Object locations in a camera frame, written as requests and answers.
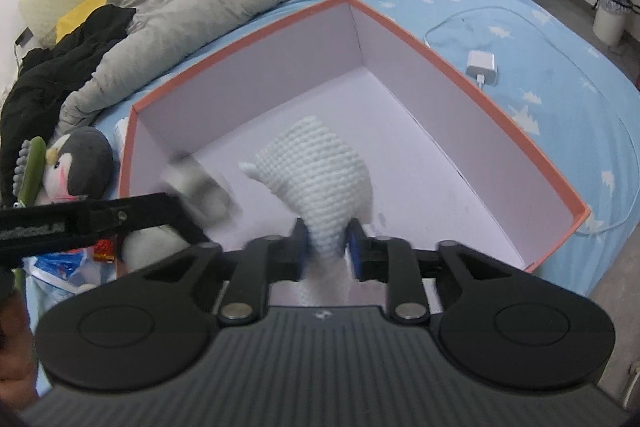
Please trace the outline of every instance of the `gray floor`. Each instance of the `gray floor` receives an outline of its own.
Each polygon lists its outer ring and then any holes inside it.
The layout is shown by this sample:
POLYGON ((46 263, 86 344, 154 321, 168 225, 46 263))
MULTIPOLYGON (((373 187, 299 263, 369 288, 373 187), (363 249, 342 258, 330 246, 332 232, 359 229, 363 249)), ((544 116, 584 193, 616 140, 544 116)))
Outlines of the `gray floor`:
MULTIPOLYGON (((627 42, 612 50, 592 31, 593 11, 573 0, 533 0, 576 34, 600 50, 635 81, 640 74, 640 53, 627 42)), ((616 399, 622 397, 630 365, 640 359, 640 228, 636 228, 614 265, 591 294, 612 318, 616 347, 600 386, 616 399)))

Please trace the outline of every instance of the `white trash can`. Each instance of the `white trash can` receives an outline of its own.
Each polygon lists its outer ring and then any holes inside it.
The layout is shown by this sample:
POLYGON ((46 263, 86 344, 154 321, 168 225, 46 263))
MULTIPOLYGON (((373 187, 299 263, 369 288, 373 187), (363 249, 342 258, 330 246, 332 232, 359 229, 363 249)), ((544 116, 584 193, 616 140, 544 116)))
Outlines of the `white trash can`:
POLYGON ((617 46, 625 31, 627 16, 634 11, 631 0, 597 0, 593 32, 607 46, 617 46))

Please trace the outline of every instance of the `pink cheek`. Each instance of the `pink cheek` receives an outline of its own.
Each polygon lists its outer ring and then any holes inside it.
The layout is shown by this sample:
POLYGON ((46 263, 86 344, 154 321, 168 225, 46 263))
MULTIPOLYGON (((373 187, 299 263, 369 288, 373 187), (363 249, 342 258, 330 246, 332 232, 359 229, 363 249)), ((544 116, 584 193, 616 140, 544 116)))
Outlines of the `pink cheek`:
POLYGON ((58 182, 60 183, 60 195, 68 194, 66 191, 66 174, 62 167, 58 170, 58 182))

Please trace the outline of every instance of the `blue bed sheet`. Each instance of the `blue bed sheet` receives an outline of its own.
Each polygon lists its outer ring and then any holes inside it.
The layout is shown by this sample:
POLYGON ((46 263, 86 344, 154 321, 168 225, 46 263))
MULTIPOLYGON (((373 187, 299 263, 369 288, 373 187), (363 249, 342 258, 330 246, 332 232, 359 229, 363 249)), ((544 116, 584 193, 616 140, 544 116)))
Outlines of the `blue bed sheet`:
MULTIPOLYGON (((105 111, 96 126, 113 140, 115 123, 146 93, 230 42, 319 1, 287 2, 204 46, 105 111)), ((361 1, 425 40, 460 71, 472 49, 495 54, 498 83, 485 92, 593 209, 538 274, 589 294, 640 221, 640 94, 635 87, 600 52, 530 0, 361 1)))

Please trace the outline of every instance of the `box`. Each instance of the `box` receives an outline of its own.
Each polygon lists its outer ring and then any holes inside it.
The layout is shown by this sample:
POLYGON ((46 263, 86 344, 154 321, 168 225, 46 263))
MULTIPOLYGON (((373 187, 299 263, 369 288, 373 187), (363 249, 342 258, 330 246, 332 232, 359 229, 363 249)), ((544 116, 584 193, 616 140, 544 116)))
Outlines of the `box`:
POLYGON ((221 172, 242 214, 227 250, 295 216, 238 163, 315 115, 366 161, 370 235, 454 239, 533 270, 589 209, 522 130, 422 42, 357 0, 327 0, 203 58, 132 106, 120 195, 160 189, 168 159, 221 172))

